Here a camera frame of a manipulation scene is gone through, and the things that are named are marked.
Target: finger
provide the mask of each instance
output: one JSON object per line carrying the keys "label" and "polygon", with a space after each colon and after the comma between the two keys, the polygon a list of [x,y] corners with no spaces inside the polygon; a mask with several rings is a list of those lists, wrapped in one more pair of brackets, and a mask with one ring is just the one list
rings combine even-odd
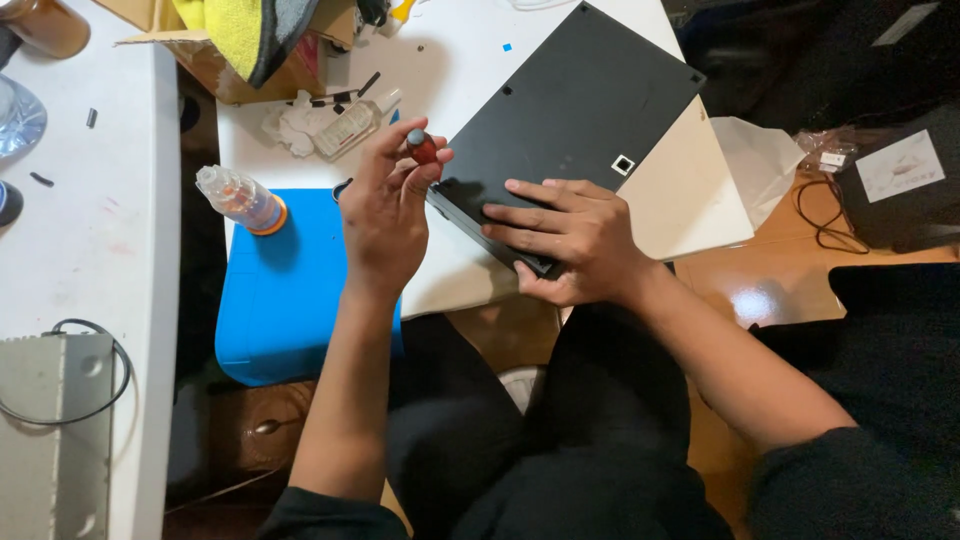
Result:
{"label": "finger", "polygon": [[514,229],[507,225],[486,224],[480,228],[483,236],[503,242],[512,248],[537,255],[566,260],[571,253],[562,234],[539,233],[528,229]]}
{"label": "finger", "polygon": [[431,184],[440,179],[444,166],[440,163],[420,165],[403,181],[403,192],[400,194],[400,203],[411,209],[420,209],[423,212],[423,203],[426,202],[426,190]]}
{"label": "finger", "polygon": [[538,278],[537,274],[521,260],[514,261],[514,270],[520,294],[545,300],[551,304],[564,303],[564,286],[560,282]]}
{"label": "finger", "polygon": [[[449,148],[444,148],[437,153],[437,162],[440,164],[447,163],[453,159],[453,150]],[[400,189],[403,187],[403,183],[414,169],[419,167],[420,164],[413,160],[413,158],[404,158],[396,164],[394,172],[390,173],[390,176],[387,177],[387,185],[391,189]]]}
{"label": "finger", "polygon": [[[437,150],[446,148],[446,137],[445,136],[432,136],[433,142],[437,145]],[[396,149],[396,157],[399,160],[410,157],[410,149],[407,148],[407,141],[404,138],[403,142],[400,143],[400,146]]]}
{"label": "finger", "polygon": [[504,186],[506,186],[507,191],[518,197],[540,201],[560,211],[580,211],[586,209],[588,205],[588,202],[580,195],[550,185],[531,184],[510,179],[504,183]]}
{"label": "finger", "polygon": [[398,148],[407,138],[407,134],[416,128],[426,128],[426,122],[426,116],[400,120],[392,126],[381,129],[380,133],[371,139],[367,149],[375,155],[395,160]]}
{"label": "finger", "polygon": [[613,193],[609,189],[600,187],[589,180],[561,180],[556,178],[548,178],[543,181],[543,185],[557,187],[558,189],[565,189],[567,191],[576,193],[577,195],[589,197],[590,199],[600,199],[601,201],[609,201],[613,197],[616,197],[616,193]]}
{"label": "finger", "polygon": [[508,225],[516,225],[523,229],[540,231],[541,233],[568,233],[570,214],[548,209],[518,209],[503,205],[484,205],[483,213]]}

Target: black shirt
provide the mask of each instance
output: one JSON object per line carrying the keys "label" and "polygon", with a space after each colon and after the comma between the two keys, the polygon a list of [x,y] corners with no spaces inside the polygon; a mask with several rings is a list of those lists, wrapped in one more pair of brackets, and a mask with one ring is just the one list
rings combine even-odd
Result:
{"label": "black shirt", "polygon": [[[758,539],[958,538],[949,490],[860,429],[767,454],[748,520]],[[406,539],[387,508],[287,488],[259,538]],[[692,469],[636,449],[527,457],[460,519],[451,537],[731,538]]]}

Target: square hole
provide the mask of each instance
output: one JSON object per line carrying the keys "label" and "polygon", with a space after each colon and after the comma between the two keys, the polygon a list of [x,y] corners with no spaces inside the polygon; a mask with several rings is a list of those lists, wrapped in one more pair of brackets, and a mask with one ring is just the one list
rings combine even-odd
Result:
{"label": "square hole", "polygon": [[635,161],[621,154],[616,160],[613,161],[613,165],[611,165],[610,168],[622,174],[623,176],[627,176],[630,171],[634,170],[635,165]]}

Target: hand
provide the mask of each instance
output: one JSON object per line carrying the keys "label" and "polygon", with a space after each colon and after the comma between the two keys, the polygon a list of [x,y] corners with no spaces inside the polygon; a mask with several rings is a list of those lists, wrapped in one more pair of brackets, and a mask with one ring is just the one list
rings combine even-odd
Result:
{"label": "hand", "polygon": [[360,170],[340,195],[347,246],[345,292],[396,303],[426,253],[426,190],[453,159],[446,138],[434,136],[437,162],[417,165],[404,144],[426,128],[424,117],[383,128],[364,148]]}
{"label": "hand", "polygon": [[612,191],[586,180],[544,180],[542,185],[508,180],[505,185],[517,196],[554,209],[484,205],[487,217],[508,225],[484,225],[482,233],[565,263],[562,274],[551,281],[516,261],[521,293],[562,307],[599,301],[625,304],[637,294],[639,274],[657,265],[634,244],[630,209]]}

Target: wooden floor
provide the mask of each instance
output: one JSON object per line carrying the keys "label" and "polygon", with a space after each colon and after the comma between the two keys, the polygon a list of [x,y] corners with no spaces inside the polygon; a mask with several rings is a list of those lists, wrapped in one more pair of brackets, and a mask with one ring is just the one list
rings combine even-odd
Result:
{"label": "wooden floor", "polygon": [[[796,183],[807,180],[798,176]],[[804,211],[821,223],[836,213],[837,206],[825,186],[815,185],[804,194]],[[677,277],[746,328],[753,323],[766,326],[842,317],[845,311],[827,281],[827,272],[835,266],[958,260],[954,248],[857,256],[823,249],[813,236],[813,228],[784,197],[753,239],[678,259]],[[563,320],[552,306],[522,297],[447,316],[495,372],[547,363]],[[703,475],[709,501],[737,537],[745,538],[746,495],[756,453],[704,405],[692,385],[690,401],[689,463]],[[398,511],[392,493],[384,503]]]}

